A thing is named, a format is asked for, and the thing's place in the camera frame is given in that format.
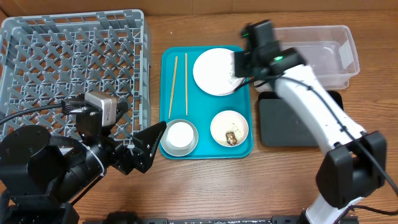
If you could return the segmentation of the white pink bowl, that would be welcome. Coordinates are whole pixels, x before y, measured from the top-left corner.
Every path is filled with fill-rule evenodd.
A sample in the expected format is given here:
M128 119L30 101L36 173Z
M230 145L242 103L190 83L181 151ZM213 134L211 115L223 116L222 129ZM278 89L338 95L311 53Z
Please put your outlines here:
M246 118L233 110L219 112L211 121L212 138L221 146L237 147L249 135L249 125Z

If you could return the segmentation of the white paper cup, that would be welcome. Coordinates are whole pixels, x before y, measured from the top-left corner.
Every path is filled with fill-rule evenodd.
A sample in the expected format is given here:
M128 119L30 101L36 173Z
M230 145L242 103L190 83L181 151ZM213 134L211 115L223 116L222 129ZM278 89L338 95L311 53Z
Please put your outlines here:
M167 142L177 149L186 149L193 141L194 132L186 122L176 122L171 125L167 133Z

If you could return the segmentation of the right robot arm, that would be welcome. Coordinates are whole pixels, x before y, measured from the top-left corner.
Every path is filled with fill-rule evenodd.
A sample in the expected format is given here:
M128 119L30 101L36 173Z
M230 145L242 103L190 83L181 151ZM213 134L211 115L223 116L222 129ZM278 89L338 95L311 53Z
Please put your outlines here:
M245 78L270 84L276 95L299 116L322 150L316 174L319 195L295 223L344 223L349 211L360 209L394 216L359 202L386 182L397 185L386 172L387 141L352 120L316 78L312 67L295 48L282 50L272 22L247 24L241 31L246 48L234 55L234 71Z

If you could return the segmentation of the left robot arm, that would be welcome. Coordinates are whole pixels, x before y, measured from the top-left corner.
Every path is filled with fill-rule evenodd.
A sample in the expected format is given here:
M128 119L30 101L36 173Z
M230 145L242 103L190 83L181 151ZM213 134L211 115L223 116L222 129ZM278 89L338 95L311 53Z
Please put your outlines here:
M153 164L166 123L132 135L133 147L111 138L105 110L86 100L63 100L63 114L76 116L81 140L53 136L40 125L23 126L1 141L1 223L78 223L74 204L113 166L128 175Z

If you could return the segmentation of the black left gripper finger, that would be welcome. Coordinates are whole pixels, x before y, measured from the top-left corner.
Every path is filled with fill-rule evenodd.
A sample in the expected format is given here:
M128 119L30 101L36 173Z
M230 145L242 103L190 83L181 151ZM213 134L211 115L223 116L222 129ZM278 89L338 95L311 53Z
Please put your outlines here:
M143 174L153 165L160 140L165 133L167 123L161 121L132 136L134 168Z
M116 106L115 123L117 123L127 112L128 112L128 104L126 102L118 103Z

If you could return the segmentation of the brown food piece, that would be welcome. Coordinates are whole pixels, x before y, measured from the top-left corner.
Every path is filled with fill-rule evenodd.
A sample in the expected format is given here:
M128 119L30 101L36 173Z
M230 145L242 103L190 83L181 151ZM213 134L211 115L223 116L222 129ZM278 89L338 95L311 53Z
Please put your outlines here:
M233 131L227 132L225 134L226 136L226 142L230 145L230 146L235 146L238 143L238 140L236 139L236 136L234 134Z

